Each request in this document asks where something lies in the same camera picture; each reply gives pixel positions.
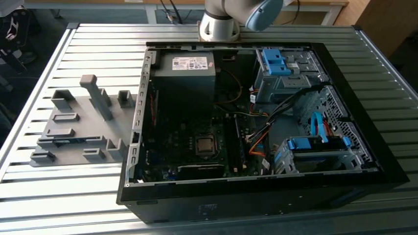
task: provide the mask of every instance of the black cable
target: black cable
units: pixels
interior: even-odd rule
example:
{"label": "black cable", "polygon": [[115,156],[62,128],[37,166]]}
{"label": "black cable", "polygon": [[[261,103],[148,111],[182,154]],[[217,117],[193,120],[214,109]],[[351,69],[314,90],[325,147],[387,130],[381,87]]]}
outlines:
{"label": "black cable", "polygon": [[182,16],[181,16],[181,14],[180,14],[177,5],[176,5],[176,3],[173,2],[173,0],[170,0],[170,2],[172,2],[172,6],[173,6],[173,8],[174,8],[174,10],[176,10],[176,12],[177,12],[177,16],[178,16],[178,19],[180,19],[180,24],[184,24]]}
{"label": "black cable", "polygon": [[285,99],[277,106],[277,108],[274,109],[274,111],[272,112],[269,119],[266,121],[266,124],[264,125],[264,127],[252,135],[252,137],[248,138],[248,140],[253,140],[270,126],[273,126],[274,122],[276,122],[276,118],[284,113],[286,112],[289,109],[292,109],[292,107],[294,106],[296,102],[298,101],[298,99],[306,95],[309,92],[313,91],[321,91],[324,89],[324,87],[329,85],[328,82],[322,83],[321,85],[314,85],[309,88],[304,88],[301,89],[297,93],[294,93],[288,99]]}
{"label": "black cable", "polygon": [[189,16],[190,16],[192,11],[193,11],[193,10],[190,10],[190,11],[189,11],[188,16],[185,17],[185,21],[188,20],[188,18],[189,18]]}
{"label": "black cable", "polygon": [[296,23],[296,20],[297,20],[297,18],[298,18],[298,16],[300,16],[300,12],[301,12],[301,1],[298,0],[298,10],[297,10],[296,17],[294,17],[293,20],[288,21],[288,22],[284,23],[284,24],[289,24],[290,22],[294,24],[294,23]]}
{"label": "black cable", "polygon": [[168,10],[168,7],[166,7],[166,4],[165,4],[164,0],[160,0],[160,1],[162,2],[164,8],[166,10],[165,13],[169,14],[170,11]]}

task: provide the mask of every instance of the aluminum table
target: aluminum table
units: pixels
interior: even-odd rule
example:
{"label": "aluminum table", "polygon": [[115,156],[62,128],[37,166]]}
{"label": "aluminum table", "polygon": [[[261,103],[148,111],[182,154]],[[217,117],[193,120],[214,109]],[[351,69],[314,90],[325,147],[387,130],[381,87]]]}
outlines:
{"label": "aluminum table", "polygon": [[196,25],[82,24],[67,29],[0,151],[0,231],[31,234],[417,234],[418,95],[363,31],[352,27],[242,29],[249,42],[325,43],[412,182],[330,211],[148,225],[117,205],[121,164],[34,168],[57,89],[87,95],[83,74],[107,94],[138,92],[146,41],[197,41]]}

